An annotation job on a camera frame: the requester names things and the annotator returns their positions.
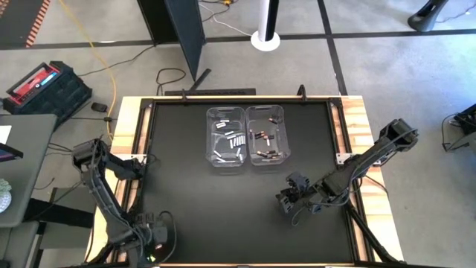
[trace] gray floor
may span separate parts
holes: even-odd
[[[66,0],[85,24],[94,41],[148,39],[148,31],[135,0]],[[411,31],[406,19],[418,10],[419,1],[336,1],[325,0],[334,33]],[[440,19],[455,16],[472,4],[470,0],[448,3]],[[223,7],[205,4],[212,10]],[[239,0],[228,13],[217,18],[252,34],[257,27],[257,1]],[[202,17],[208,15],[201,8]],[[474,14],[437,24],[435,29],[476,28]],[[234,30],[209,21],[207,37],[239,36]],[[322,34],[324,27],[317,1],[282,0],[277,22],[279,34]],[[74,24],[52,1],[37,43],[85,42]],[[441,148],[441,120],[476,102],[476,35],[416,36],[394,38],[336,39],[335,44],[347,91],[363,95],[370,124],[378,131],[394,118],[404,118],[419,129],[418,145],[396,156],[384,168],[396,228],[405,260],[412,264],[474,267],[476,264],[476,157],[463,148],[444,153]],[[144,46],[100,48],[109,63],[134,57]],[[62,60],[78,74],[102,68],[88,48],[0,51],[0,84],[10,87],[41,62]],[[155,76],[160,68],[187,70],[180,47],[152,48],[133,63],[114,67],[120,99],[127,95],[154,95]],[[270,53],[260,53],[249,42],[208,43],[203,50],[199,72],[212,73],[201,89],[254,87],[259,95],[293,95],[305,84],[311,95],[337,95],[338,86],[325,39],[282,41]],[[160,77],[164,82],[178,77],[173,71]],[[91,74],[84,81],[93,88],[93,101],[110,103],[112,88],[106,72]],[[190,74],[165,90],[187,89]],[[77,117],[102,118],[89,108]],[[459,130],[446,127],[449,140]],[[61,126],[52,142],[73,147],[106,133],[99,120],[71,120]],[[53,187],[73,185],[79,176],[68,156],[47,156],[37,186],[55,180],[33,196],[48,200]],[[42,267],[76,264],[83,260],[81,249],[48,250]]]

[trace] concrete floor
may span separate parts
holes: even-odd
[[[147,27],[135,0],[65,0],[94,41],[148,39]],[[333,33],[411,31],[406,19],[425,0],[336,1],[324,0]],[[440,18],[454,16],[473,1],[450,1]],[[223,7],[205,4],[215,11]],[[252,34],[257,27],[257,3],[239,0],[218,19]],[[208,15],[201,10],[203,17]],[[435,29],[475,29],[476,16],[463,16]],[[207,37],[239,36],[240,33],[209,21]],[[279,34],[322,34],[324,26],[317,1],[282,0],[277,22]],[[37,43],[85,42],[52,1]],[[463,148],[445,153],[441,148],[441,120],[476,102],[476,35],[414,36],[336,39],[347,91],[363,95],[374,137],[394,118],[404,118],[419,129],[418,145],[404,156],[396,156],[383,167],[390,204],[405,260],[411,264],[474,267],[476,264],[476,156]],[[144,46],[100,48],[109,64],[134,57]],[[102,68],[88,48],[0,51],[0,84],[10,87],[40,62],[62,60],[78,74]],[[161,45],[144,53],[133,63],[114,67],[118,82],[118,104],[127,95],[154,95],[159,69],[187,70],[178,45]],[[329,49],[325,39],[288,40],[273,52],[260,53],[249,42],[208,43],[202,52],[199,72],[212,73],[201,89],[254,87],[259,95],[294,95],[305,84],[311,95],[337,95]],[[161,81],[177,77],[164,73]],[[110,103],[112,90],[105,72],[84,77],[93,88],[93,101]],[[165,90],[187,89],[187,77]],[[103,115],[89,108],[61,126],[52,142],[73,147],[106,133]],[[446,127],[449,140],[458,130]],[[48,200],[53,187],[66,188],[79,177],[67,156],[45,158],[37,182],[54,183],[33,197]],[[80,249],[48,250],[41,267],[77,264],[83,261],[86,245]]]

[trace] wooden table frame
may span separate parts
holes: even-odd
[[[301,96],[190,96],[189,100],[209,100],[209,99],[253,99],[253,98],[275,98],[277,101],[284,98],[302,98]],[[338,152],[363,153],[373,145],[373,137],[370,130],[367,113],[364,107],[364,101],[361,96],[308,96],[313,98],[332,98],[332,118],[335,127],[335,135],[338,141]],[[152,108],[147,107],[141,109],[143,99],[157,99],[179,101],[179,96],[157,97],[124,97],[120,111],[118,122],[115,127],[114,141],[112,142],[111,152],[114,154],[127,154],[145,152],[145,144],[147,139],[147,130],[149,127],[149,119]],[[367,173],[370,177],[384,185],[382,172],[379,167],[371,167]],[[134,201],[135,192],[137,190],[137,182],[126,185],[125,181],[118,181],[114,174],[108,170],[106,172],[106,180],[111,188],[116,188],[116,198],[118,202],[125,208],[129,209]],[[359,207],[363,206],[367,224],[378,238],[380,243],[387,251],[396,259],[403,260],[402,250],[400,249],[399,239],[396,228],[393,223],[393,216],[390,209],[390,203],[386,193],[373,182],[364,179],[360,188],[361,198],[353,194],[351,200]],[[99,210],[95,214],[94,223],[94,242],[91,245],[91,254],[89,260],[94,258],[101,248],[107,242],[106,223],[103,215]],[[356,237],[356,247],[358,258],[361,261],[368,261],[378,256],[375,252],[368,250],[362,233],[358,226],[353,223],[353,229]],[[236,264],[224,264],[225,266],[236,266]],[[162,266],[180,266],[178,264],[163,264]]]

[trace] clear plastic bin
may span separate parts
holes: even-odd
[[[279,165],[291,155],[283,107],[279,105],[249,107],[246,110],[246,122],[248,147],[253,165]],[[264,136],[257,138],[261,132]]]
[[[214,167],[243,165],[246,150],[245,110],[240,107],[217,107],[207,111],[207,155]]]

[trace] yellow cable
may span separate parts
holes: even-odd
[[[84,29],[83,25],[81,25],[81,22],[71,12],[69,7],[65,4],[65,2],[63,0],[59,0],[59,2],[62,5],[62,8],[65,10],[66,14],[69,16],[69,18],[80,29],[81,34],[88,40],[89,45],[91,46],[93,55],[104,65],[104,68],[106,68],[107,72],[109,73],[109,76],[111,77],[112,89],[113,89],[114,94],[113,94],[113,97],[112,97],[111,106],[109,107],[109,111],[107,113],[107,117],[111,117],[112,110],[114,109],[114,105],[116,104],[116,94],[117,94],[117,91],[118,91],[117,86],[116,86],[116,81],[114,79],[114,74],[112,73],[112,70],[109,68],[109,65],[106,63],[106,61],[96,51],[96,48],[92,44],[91,38],[86,33],[86,30]],[[106,128],[107,128],[107,135],[108,135],[109,139],[112,141],[111,123],[110,122],[106,122]]]

